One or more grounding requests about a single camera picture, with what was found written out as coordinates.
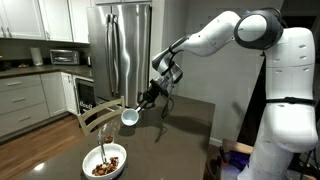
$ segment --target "appliance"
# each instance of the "appliance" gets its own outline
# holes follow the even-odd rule
[[[125,97],[137,105],[148,87],[151,7],[112,4],[87,8],[96,103]]]
[[[80,114],[96,106],[94,85],[92,81],[84,78],[75,78],[77,100]]]
[[[80,52],[72,50],[51,49],[50,58],[52,64],[79,65]]]

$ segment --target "dark table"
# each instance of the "dark table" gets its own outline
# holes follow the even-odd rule
[[[205,172],[209,137],[215,105],[173,96],[175,107],[164,120],[164,106],[143,111],[135,126],[112,123],[118,132],[115,143],[127,151],[127,162],[119,180],[200,180]],[[82,161],[97,146],[98,131],[84,137],[71,149],[44,162],[40,171],[32,170],[22,179],[86,179]]]

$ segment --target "wall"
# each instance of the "wall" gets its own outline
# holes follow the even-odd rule
[[[190,1],[188,34],[198,32],[226,10],[239,16],[245,10],[262,7],[280,9],[278,0],[198,0]],[[181,67],[184,78],[177,94],[216,104],[210,144],[219,146],[223,138],[236,140],[262,65],[261,51],[244,49],[235,42],[214,56],[197,57],[184,52]]]
[[[189,0],[153,0],[150,63],[154,56],[185,35]],[[174,61],[181,64],[182,54]],[[149,79],[159,73],[150,64]]]

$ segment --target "stainless steel refrigerator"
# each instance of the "stainless steel refrigerator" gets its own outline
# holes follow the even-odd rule
[[[151,7],[148,4],[87,9],[96,103],[125,96],[135,107],[148,86]]]

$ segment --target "spoon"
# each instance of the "spoon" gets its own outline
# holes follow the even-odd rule
[[[98,134],[98,144],[101,147],[101,157],[102,157],[102,162],[103,164],[107,164],[107,159],[106,159],[106,153],[104,152],[104,148],[103,148],[103,136],[102,134]]]

